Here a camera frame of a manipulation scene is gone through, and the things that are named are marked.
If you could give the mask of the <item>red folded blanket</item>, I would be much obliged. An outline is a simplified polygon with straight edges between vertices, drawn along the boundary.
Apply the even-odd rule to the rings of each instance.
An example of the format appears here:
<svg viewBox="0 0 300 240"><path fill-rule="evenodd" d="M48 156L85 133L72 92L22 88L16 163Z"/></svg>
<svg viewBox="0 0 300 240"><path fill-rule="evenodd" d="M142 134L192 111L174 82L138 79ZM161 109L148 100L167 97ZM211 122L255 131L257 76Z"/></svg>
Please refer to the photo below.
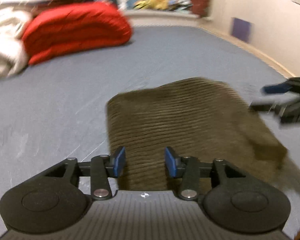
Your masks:
<svg viewBox="0 0 300 240"><path fill-rule="evenodd" d="M107 2L63 5L40 13L21 38L35 65L85 50L126 44L133 29L127 18Z"/></svg>

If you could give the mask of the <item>dark olive corduroy pants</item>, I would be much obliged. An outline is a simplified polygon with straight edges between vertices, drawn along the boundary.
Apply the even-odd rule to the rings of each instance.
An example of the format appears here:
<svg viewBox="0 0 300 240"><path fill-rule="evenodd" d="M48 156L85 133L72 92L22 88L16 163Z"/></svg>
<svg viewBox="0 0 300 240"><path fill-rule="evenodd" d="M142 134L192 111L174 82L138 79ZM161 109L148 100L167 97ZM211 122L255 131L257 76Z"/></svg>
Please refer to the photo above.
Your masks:
<svg viewBox="0 0 300 240"><path fill-rule="evenodd" d="M126 149L122 190L171 190L164 150L225 159L282 191L300 192L300 169L264 121L227 83L202 77L117 94L107 103L109 147Z"/></svg>

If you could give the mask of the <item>grey quilted mattress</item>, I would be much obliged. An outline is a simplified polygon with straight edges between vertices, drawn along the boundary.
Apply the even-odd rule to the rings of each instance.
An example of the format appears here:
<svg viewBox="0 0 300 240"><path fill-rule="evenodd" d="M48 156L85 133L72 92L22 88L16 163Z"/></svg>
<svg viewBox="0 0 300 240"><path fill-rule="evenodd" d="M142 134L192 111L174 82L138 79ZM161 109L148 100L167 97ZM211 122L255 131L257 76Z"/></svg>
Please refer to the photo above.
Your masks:
<svg viewBox="0 0 300 240"><path fill-rule="evenodd" d="M66 157L108 152L106 103L189 77L227 82L247 102L283 76L251 53L191 27L135 28L122 47L59 57L0 81L0 198ZM0 217L0 236L6 228Z"/></svg>

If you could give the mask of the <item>purple yoga mat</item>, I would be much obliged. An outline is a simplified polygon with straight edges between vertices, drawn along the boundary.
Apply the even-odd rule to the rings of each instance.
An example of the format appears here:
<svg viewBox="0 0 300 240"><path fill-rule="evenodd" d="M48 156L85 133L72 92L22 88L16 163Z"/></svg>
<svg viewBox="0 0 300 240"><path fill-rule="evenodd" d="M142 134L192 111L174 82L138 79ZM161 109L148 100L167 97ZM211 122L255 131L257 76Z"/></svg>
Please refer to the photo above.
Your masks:
<svg viewBox="0 0 300 240"><path fill-rule="evenodd" d="M249 43L252 24L240 18L233 18L231 36Z"/></svg>

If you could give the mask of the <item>beige crumpled blanket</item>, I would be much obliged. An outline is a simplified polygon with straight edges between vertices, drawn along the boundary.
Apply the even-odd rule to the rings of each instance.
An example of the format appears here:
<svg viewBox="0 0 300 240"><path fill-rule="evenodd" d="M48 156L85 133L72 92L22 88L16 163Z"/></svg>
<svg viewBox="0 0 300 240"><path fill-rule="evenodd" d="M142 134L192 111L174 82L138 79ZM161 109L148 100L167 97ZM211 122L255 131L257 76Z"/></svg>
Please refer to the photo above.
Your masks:
<svg viewBox="0 0 300 240"><path fill-rule="evenodd" d="M18 74L27 66L29 57L21 38L32 20L29 12L13 7L0 9L0 79Z"/></svg>

